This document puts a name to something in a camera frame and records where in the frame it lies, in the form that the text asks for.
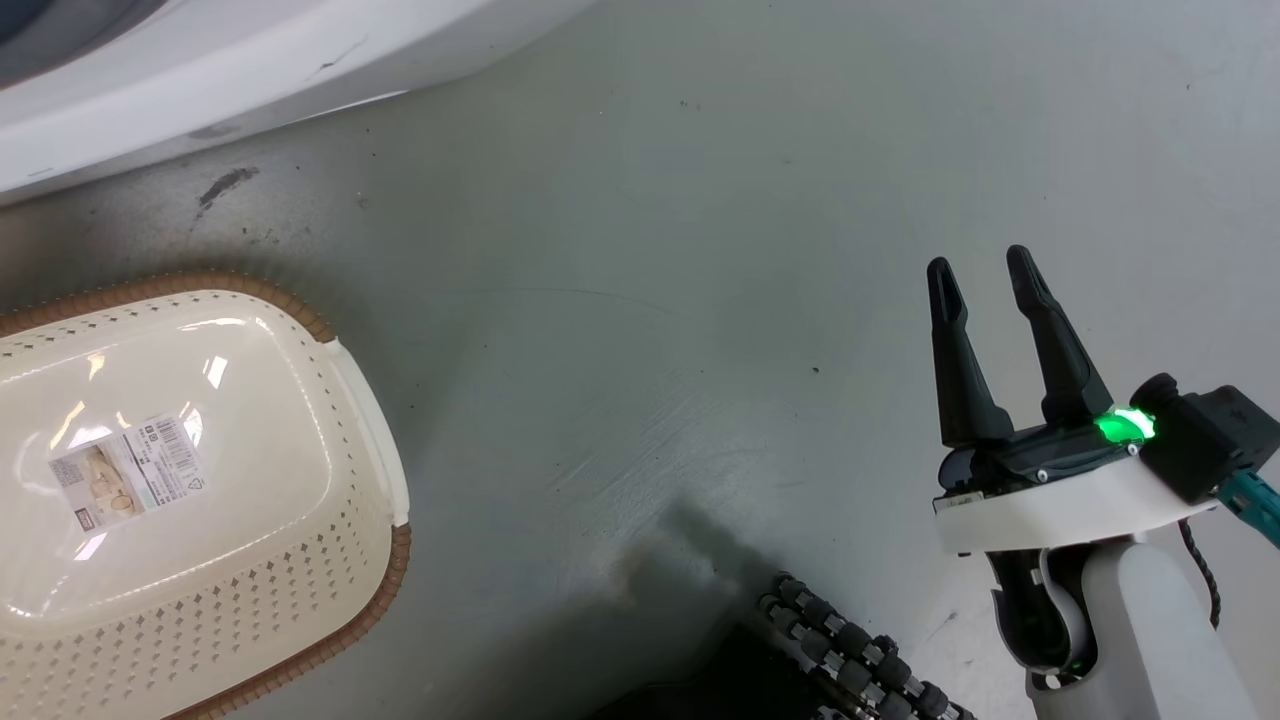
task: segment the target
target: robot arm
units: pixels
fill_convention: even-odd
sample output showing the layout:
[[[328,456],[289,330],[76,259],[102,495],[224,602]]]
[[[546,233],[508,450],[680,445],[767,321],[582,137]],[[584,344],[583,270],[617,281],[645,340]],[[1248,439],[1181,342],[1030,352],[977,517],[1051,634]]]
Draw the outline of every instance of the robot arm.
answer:
[[[1135,541],[1224,503],[1280,544],[1280,502],[1253,470],[1280,424],[1231,387],[1178,393],[1157,375],[1111,395],[1027,249],[1007,254],[1032,324],[1044,424],[1014,430],[965,333],[945,259],[928,269],[947,552],[987,555],[1000,633],[1043,720],[1257,717],[1172,559]]]

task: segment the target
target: sticker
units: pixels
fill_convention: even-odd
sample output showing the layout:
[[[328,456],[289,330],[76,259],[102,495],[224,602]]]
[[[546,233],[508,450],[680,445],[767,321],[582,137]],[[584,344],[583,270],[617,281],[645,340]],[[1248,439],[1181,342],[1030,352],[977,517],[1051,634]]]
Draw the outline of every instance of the sticker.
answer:
[[[77,447],[49,466],[86,533],[209,489],[196,446],[177,415]]]
[[[964,495],[957,495],[957,496],[954,496],[954,497],[940,497],[940,498],[937,498],[937,500],[933,501],[933,511],[934,512],[941,512],[941,511],[946,510],[947,507],[956,507],[959,505],[969,505],[970,502],[978,502],[979,500],[986,500],[986,496],[982,495],[982,491],[966,492]]]

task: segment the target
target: concrete floor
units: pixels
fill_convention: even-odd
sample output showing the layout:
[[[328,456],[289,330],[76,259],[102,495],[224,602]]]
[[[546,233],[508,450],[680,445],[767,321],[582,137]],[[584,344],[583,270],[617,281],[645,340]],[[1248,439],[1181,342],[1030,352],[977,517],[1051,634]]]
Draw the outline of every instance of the concrete floor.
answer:
[[[933,536],[924,266],[952,259],[1020,425],[1014,242],[1117,398],[1169,370],[1280,406],[1275,31],[1265,6],[613,0],[477,77],[0,211],[0,305],[238,269],[369,375],[407,584],[238,719],[573,717],[678,675],[774,568],[1025,717],[986,570]],[[1280,560],[1229,520],[1203,544],[1266,707],[1280,629],[1231,603]]]

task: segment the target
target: plastic basket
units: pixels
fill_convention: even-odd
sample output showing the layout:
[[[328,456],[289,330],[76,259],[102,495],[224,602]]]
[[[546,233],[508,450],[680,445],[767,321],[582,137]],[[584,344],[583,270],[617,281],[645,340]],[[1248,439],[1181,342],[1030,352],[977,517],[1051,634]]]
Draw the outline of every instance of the plastic basket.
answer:
[[[0,719],[219,717],[399,589],[390,432],[279,288],[180,274],[0,318]]]

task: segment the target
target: white appliance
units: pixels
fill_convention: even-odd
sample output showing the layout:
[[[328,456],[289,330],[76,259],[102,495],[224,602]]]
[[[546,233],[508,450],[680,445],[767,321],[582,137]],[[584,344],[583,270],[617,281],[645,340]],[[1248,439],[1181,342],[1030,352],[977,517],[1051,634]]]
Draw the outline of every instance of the white appliance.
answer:
[[[14,1],[42,8],[8,38],[0,15],[0,85],[14,82],[4,74],[6,49],[12,68],[15,47],[47,49],[50,28],[70,18],[79,36],[61,38],[63,58],[19,58],[36,74],[0,88],[0,205],[456,79],[590,4]],[[83,27],[86,13],[113,5],[119,17],[99,17],[96,35]]]

